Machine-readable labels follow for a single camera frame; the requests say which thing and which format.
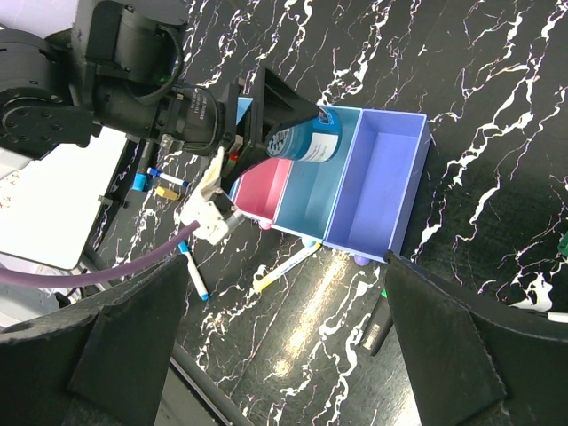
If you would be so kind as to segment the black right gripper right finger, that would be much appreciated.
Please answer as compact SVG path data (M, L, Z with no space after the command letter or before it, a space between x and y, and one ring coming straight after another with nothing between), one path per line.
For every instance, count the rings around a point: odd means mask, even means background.
M388 252L385 287L424 425L565 425L567 326Z

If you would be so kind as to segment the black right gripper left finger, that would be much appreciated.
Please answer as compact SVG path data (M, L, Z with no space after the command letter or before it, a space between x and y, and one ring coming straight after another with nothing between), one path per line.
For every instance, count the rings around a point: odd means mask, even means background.
M186 260L1 333L3 425L152 425L178 323Z

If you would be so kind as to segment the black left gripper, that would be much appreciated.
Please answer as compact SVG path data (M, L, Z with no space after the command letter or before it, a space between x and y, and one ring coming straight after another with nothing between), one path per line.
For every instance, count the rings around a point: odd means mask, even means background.
M221 99L208 88L186 83L181 68L98 66L95 79L96 122L125 134L162 143L175 150L209 156L229 147L236 134L242 85L225 87ZM274 71L260 67L256 76L256 141L316 118L320 108L298 94ZM243 180L264 185L273 161L236 162L225 177L227 189Z

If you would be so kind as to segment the pink bin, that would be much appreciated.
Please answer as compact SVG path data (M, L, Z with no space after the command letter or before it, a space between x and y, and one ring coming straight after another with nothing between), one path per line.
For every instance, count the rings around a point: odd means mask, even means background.
M230 192L232 201L245 217L270 229L277 217L280 200L288 182L292 161L271 158L241 175Z

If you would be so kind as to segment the light blue bin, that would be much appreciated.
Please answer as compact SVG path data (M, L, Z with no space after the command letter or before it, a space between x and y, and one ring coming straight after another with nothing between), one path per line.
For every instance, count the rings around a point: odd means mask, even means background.
M273 227L322 241L343 178L348 153L362 110L336 106L343 134L335 155L326 162L293 162Z
M238 97L237 99L237 112L236 112L236 124L239 124L244 117L244 115L251 108L253 99L247 97Z

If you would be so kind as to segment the purple bin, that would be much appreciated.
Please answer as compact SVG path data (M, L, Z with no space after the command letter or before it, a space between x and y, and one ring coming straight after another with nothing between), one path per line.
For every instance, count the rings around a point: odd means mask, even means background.
M364 109L324 243L364 266L399 253L430 148L426 114Z

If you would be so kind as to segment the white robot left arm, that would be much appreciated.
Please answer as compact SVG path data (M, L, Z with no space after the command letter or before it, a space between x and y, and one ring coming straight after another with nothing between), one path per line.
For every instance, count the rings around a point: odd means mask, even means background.
M103 128L171 152L221 158L221 186L266 160L271 138L322 116L322 109L261 67L252 102L242 83L216 98L187 83L180 1L80 1L70 28L48 36L1 31L1 173L56 147L86 147Z

